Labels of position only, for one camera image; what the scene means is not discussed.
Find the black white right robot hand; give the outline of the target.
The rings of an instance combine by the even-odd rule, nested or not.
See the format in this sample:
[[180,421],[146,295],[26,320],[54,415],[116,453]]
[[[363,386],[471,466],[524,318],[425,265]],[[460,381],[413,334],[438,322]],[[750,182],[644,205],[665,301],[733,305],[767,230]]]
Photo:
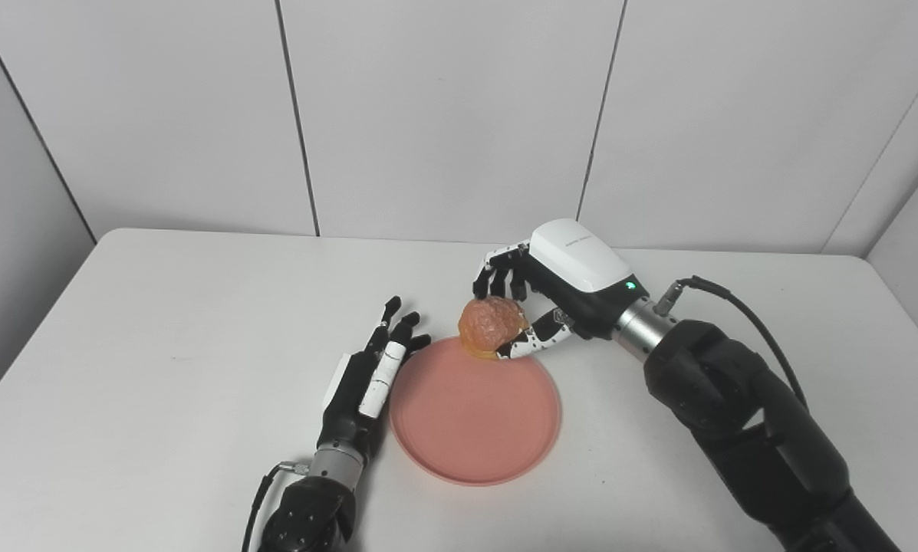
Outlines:
[[570,336],[610,341],[626,311],[649,297],[633,269],[571,218],[547,222],[528,240],[489,252],[472,284],[476,300],[519,304],[529,291],[552,301],[553,310],[487,346],[496,359],[532,356]]

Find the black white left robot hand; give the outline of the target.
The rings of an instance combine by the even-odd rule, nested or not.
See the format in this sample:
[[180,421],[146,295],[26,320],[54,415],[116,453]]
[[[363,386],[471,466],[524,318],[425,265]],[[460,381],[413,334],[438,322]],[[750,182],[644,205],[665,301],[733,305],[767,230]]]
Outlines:
[[367,345],[351,354],[332,398],[323,412],[321,435],[316,447],[350,450],[370,462],[372,436],[400,367],[431,343],[430,335],[413,335],[420,314],[413,311],[397,322],[402,298],[391,297],[383,307]]

